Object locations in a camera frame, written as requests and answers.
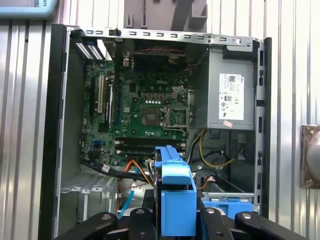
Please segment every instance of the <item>motherboard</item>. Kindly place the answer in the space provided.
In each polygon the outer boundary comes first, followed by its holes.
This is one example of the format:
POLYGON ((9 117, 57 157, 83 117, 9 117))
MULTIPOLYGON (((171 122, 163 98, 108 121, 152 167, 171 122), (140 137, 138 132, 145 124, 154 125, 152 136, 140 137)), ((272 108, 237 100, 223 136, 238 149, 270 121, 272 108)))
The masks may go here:
POLYGON ((141 165, 155 146, 173 145, 184 154, 189 71, 139 71, 112 61, 86 69, 82 157, 111 166, 129 159, 141 165))

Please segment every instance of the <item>sticker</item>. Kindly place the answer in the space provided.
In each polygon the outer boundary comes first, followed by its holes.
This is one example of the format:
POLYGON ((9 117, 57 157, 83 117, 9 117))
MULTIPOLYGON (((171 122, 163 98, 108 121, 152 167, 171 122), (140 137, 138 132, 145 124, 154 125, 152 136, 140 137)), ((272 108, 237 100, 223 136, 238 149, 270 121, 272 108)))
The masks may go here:
POLYGON ((103 172, 108 173, 108 172, 109 172, 109 169, 110 169, 109 166, 103 164, 103 167, 102 167, 102 171, 103 171, 103 172))
POLYGON ((138 192, 138 193, 142 193, 143 192, 142 186, 141 185, 137 186, 137 184, 135 182, 132 183, 131 190, 134 191, 134 192, 138 192))
POLYGON ((222 124, 229 127, 229 128, 232 128, 232 126, 233 126, 233 124, 227 120, 224 120, 222 124))
POLYGON ((213 176, 208 177, 207 182, 215 182, 215 178, 213 176))
POLYGON ((243 120, 245 115, 245 78, 240 74, 219 76, 219 119, 243 120))

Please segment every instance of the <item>metal wall panel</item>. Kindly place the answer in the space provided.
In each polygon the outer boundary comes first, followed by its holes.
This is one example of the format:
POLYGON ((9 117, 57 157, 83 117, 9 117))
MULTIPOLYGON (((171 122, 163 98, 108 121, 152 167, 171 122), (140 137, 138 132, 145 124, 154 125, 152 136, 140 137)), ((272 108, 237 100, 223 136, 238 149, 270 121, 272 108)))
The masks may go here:
MULTIPOLYGON (((301 189, 299 179, 300 127, 320 124, 320 1, 207 3, 208 32, 272 37, 269 218, 319 239, 320 191, 301 189)), ((124 0, 61 0, 52 22, 121 28, 124 0)), ((52 22, 0 22, 2 240, 37 239, 52 22)))

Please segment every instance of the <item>expansion slot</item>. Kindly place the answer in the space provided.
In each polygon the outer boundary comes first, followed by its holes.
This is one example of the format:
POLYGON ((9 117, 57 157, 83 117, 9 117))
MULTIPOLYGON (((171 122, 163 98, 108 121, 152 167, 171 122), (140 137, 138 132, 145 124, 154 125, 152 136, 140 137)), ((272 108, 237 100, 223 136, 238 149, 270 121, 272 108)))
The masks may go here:
POLYGON ((111 128, 111 124, 112 124, 113 98, 114 98, 114 85, 111 83, 111 84, 107 85, 106 95, 105 95, 105 119, 104 119, 104 123, 109 128, 111 128))
POLYGON ((99 114, 102 114, 102 112, 103 112, 104 82, 105 82, 105 76, 100 75, 99 79, 98 79, 98 107, 97 107, 97 112, 99 114))

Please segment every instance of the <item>blue cable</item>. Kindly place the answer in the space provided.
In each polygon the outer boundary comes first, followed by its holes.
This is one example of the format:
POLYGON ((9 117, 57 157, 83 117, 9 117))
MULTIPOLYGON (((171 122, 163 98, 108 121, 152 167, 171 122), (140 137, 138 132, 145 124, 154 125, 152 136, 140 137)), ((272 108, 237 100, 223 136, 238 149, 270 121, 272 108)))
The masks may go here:
MULTIPOLYGON (((136 168, 135 172, 138 174, 140 171, 139 171, 138 168, 136 168)), ((121 209, 121 211, 119 213, 119 218, 121 218, 124 215, 125 210, 129 207, 129 204, 130 204, 132 198, 134 197, 134 194, 135 194, 135 191, 131 190, 128 198, 126 199, 126 201, 125 201, 125 203, 124 203, 124 205, 123 205, 123 207, 122 207, 122 209, 121 209)))

